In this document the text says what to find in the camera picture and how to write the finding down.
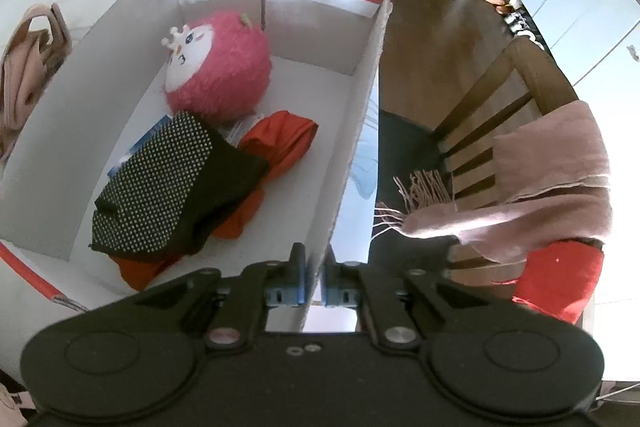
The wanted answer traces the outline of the pink round plush toy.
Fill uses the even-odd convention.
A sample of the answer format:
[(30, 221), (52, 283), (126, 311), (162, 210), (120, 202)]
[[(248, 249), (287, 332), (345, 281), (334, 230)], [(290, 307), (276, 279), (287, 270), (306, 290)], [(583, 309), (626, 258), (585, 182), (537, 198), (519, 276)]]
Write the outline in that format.
[(262, 101), (271, 57), (266, 35), (244, 13), (216, 11), (173, 27), (164, 93), (171, 112), (189, 112), (215, 124), (240, 119)]

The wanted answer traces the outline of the red cloth on chair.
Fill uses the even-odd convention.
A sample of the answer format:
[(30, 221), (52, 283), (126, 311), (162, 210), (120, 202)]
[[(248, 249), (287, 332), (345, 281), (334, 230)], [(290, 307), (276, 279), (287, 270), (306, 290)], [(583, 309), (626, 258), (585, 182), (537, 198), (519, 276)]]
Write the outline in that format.
[(555, 242), (531, 251), (515, 283), (512, 301), (576, 324), (602, 272), (601, 249), (576, 241)]

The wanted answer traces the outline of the black chair seat cushion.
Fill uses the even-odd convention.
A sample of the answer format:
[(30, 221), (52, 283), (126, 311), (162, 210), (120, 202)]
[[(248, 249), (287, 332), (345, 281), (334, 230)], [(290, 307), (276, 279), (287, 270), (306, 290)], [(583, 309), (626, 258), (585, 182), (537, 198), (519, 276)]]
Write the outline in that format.
[[(409, 174), (416, 170), (437, 170), (447, 188), (450, 174), (445, 166), (432, 132), (427, 127), (381, 110), (378, 114), (378, 194), (376, 200), (394, 209), (404, 209), (404, 200), (394, 182), (398, 178), (409, 183)], [(434, 239), (410, 239), (395, 231), (373, 239), (369, 263), (399, 277), (409, 269), (440, 273), (447, 269), (449, 251), (458, 245), (454, 236)]]

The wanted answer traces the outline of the white cardboard box red rim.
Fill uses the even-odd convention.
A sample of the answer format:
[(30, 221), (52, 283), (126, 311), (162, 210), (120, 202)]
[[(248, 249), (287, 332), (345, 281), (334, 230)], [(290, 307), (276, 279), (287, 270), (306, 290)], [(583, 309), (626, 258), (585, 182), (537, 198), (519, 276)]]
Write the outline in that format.
[(4, 89), (1, 346), (199, 269), (306, 251), (314, 287), (388, 0), (118, 0)]

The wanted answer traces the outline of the black dotted fabric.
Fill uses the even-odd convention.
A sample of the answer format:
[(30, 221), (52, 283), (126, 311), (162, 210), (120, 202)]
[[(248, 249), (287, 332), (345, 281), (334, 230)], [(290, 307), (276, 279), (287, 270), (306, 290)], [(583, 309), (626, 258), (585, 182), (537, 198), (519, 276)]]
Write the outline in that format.
[(90, 247), (151, 262), (194, 255), (252, 193), (268, 162), (181, 112), (107, 182), (94, 202)]

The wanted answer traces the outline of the pink fleece garment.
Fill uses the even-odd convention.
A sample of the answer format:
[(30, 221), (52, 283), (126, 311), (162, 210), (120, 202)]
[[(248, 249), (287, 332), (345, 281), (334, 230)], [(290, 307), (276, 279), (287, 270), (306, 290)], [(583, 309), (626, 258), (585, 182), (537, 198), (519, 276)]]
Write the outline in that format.
[(72, 50), (60, 7), (32, 5), (1, 57), (1, 164), (8, 160), (44, 89)]

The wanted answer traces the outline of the pink fringed scarf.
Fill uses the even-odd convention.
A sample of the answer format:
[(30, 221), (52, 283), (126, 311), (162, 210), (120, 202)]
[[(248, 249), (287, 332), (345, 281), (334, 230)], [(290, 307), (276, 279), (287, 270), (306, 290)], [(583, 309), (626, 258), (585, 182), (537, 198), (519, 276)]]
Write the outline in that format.
[(574, 101), (492, 142), (495, 205), (462, 210), (436, 171), (399, 184), (403, 210), (378, 205), (384, 225), (412, 239), (454, 236), (499, 263), (561, 239), (608, 238), (610, 163), (589, 105)]

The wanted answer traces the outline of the brown wooden chair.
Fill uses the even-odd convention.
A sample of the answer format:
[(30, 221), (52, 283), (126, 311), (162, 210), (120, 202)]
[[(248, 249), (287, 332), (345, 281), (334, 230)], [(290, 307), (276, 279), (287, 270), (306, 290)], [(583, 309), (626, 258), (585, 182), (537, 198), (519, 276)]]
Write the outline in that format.
[[(492, 142), (579, 98), (549, 54), (526, 38), (512, 40), (436, 127), (434, 139), (450, 174), (445, 193), (462, 210), (495, 205)], [(506, 291), (525, 259), (499, 263), (461, 244), (447, 277), (469, 286)]]

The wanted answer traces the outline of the red cloth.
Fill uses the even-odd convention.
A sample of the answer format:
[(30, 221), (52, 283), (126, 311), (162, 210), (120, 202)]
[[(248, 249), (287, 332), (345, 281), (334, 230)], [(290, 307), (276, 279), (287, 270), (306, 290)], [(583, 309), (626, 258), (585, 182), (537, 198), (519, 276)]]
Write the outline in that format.
[[(252, 220), (265, 198), (264, 185), (290, 171), (308, 152), (318, 131), (313, 120), (279, 110), (257, 121), (243, 135), (238, 149), (256, 155), (268, 162), (269, 168), (255, 190), (243, 200), (239, 208), (221, 225), (213, 229), (215, 239), (238, 239), (245, 225)], [(111, 259), (118, 265), (119, 273), (127, 285), (135, 291), (143, 291), (155, 277), (163, 273), (183, 257), (172, 253), (157, 261)]]
[(555, 242), (531, 251), (515, 283), (512, 301), (576, 324), (602, 272), (601, 249), (576, 241)]

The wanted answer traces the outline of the row of shoes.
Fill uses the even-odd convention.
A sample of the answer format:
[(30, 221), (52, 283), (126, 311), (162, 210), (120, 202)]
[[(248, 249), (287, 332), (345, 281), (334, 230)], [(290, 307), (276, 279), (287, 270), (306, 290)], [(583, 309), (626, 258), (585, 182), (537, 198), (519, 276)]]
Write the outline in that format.
[(533, 20), (523, 8), (516, 8), (508, 0), (483, 0), (501, 17), (513, 37), (526, 37), (539, 49), (547, 51), (544, 39), (537, 30)]

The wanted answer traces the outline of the blue booklet in box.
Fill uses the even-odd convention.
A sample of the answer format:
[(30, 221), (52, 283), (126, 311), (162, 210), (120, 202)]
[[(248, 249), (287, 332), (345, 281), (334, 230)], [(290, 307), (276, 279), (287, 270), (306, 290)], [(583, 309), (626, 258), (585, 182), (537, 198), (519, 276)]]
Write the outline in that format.
[(160, 129), (162, 129), (163, 127), (166, 126), (166, 124), (169, 124), (172, 121), (172, 117), (165, 114), (162, 118), (160, 118), (155, 124), (153, 124), (153, 126), (147, 131), (145, 132), (144, 135), (141, 135), (139, 139), (137, 139), (136, 142), (134, 142), (134, 144), (132, 144), (128, 150), (126, 150), (126, 153), (124, 155), (122, 155), (121, 158), (119, 158), (118, 161), (115, 162), (114, 166), (107, 171), (107, 176), (112, 179), (114, 178), (114, 176), (116, 176), (116, 173), (119, 172), (120, 169), (122, 169), (122, 166), (126, 164), (126, 162), (132, 157), (134, 156), (135, 153), (137, 153), (138, 150), (140, 150), (140, 148), (148, 141), (150, 141), (154, 135), (157, 134), (157, 132), (160, 131)]

